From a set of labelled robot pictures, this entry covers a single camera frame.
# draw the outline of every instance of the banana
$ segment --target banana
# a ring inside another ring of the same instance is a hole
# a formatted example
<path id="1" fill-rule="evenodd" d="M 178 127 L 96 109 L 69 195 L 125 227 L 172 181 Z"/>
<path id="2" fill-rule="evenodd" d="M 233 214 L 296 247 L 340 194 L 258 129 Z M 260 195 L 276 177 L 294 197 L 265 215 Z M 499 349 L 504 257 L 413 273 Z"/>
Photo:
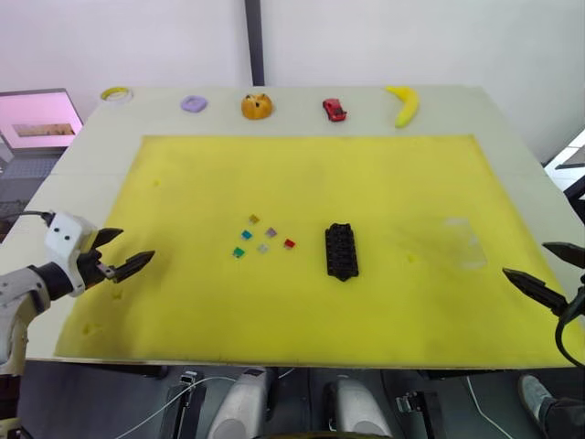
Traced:
<path id="1" fill-rule="evenodd" d="M 402 128 L 408 125 L 419 109 L 419 95 L 411 87 L 387 87 L 386 90 L 395 94 L 404 103 L 396 116 L 394 126 Z"/>

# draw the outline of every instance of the pink screen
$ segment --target pink screen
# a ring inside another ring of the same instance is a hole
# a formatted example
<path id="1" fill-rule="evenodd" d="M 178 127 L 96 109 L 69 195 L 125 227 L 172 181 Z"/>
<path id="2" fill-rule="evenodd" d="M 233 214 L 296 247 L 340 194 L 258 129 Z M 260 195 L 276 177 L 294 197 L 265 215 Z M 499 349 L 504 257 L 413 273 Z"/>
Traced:
<path id="1" fill-rule="evenodd" d="M 22 127 L 17 129 L 34 133 L 41 126 L 59 127 L 67 123 L 74 134 L 19 135 L 15 129 L 15 126 Z M 69 146 L 81 126 L 81 120 L 64 91 L 0 95 L 0 133 L 14 149 Z"/>

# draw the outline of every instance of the table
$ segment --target table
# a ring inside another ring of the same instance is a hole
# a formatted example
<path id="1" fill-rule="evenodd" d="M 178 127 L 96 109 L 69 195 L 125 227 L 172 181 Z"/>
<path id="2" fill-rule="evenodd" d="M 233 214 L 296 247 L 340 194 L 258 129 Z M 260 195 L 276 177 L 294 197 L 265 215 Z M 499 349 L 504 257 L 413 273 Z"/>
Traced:
<path id="1" fill-rule="evenodd" d="M 383 87 L 136 88 L 132 101 L 122 106 L 103 103 L 96 110 L 28 208 L 66 210 L 102 225 L 146 134 L 473 134 L 535 240 L 583 245 L 577 215 L 484 91 L 463 86 L 415 88 L 420 111 L 403 129 L 396 129 L 393 123 L 401 103 Z M 274 114 L 254 122 L 243 118 L 239 102 L 249 92 L 269 94 Z M 202 113 L 184 112 L 180 102 L 188 94 L 205 96 L 209 105 Z M 339 98 L 348 110 L 345 122 L 333 124 L 324 117 L 321 101 L 330 97 Z M 3 271 L 45 263 L 45 231 L 37 218 L 20 219 L 0 246 Z M 542 252 L 572 298 L 579 285 L 579 269 Z M 73 298 L 63 297 L 33 321 L 29 359 L 58 359 L 54 347 L 73 302 Z"/>

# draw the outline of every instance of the yellow foam mat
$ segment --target yellow foam mat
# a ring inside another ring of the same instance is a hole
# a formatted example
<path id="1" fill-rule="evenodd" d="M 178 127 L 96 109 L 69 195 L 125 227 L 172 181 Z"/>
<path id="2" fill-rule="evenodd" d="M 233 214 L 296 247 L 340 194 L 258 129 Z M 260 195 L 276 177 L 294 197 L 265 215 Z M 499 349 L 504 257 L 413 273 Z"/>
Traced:
<path id="1" fill-rule="evenodd" d="M 450 219 L 468 221 L 479 252 L 454 250 L 467 231 L 449 232 Z M 356 236 L 359 276 L 345 283 L 326 271 L 324 230 L 334 222 Z M 107 224 L 125 232 L 103 247 L 104 261 L 156 255 L 78 299 L 59 356 L 568 365 L 556 318 L 501 272 L 526 271 L 559 291 L 471 136 L 145 137 Z M 269 227 L 276 237 L 264 235 Z M 464 263 L 478 254 L 484 263 Z M 564 339 L 583 358 L 577 324 Z"/>

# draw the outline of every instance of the person's foot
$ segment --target person's foot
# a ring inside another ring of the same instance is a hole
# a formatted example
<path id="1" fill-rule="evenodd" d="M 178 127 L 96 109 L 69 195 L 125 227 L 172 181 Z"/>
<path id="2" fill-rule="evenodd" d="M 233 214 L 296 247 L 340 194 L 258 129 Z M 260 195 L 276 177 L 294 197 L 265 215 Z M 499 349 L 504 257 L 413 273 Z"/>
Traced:
<path id="1" fill-rule="evenodd" d="M 547 388 L 536 377 L 532 375 L 523 375 L 518 382 L 518 390 L 520 391 L 520 398 L 525 407 L 534 416 L 537 423 L 539 423 L 538 414 L 542 403 L 547 398 L 553 396 Z"/>

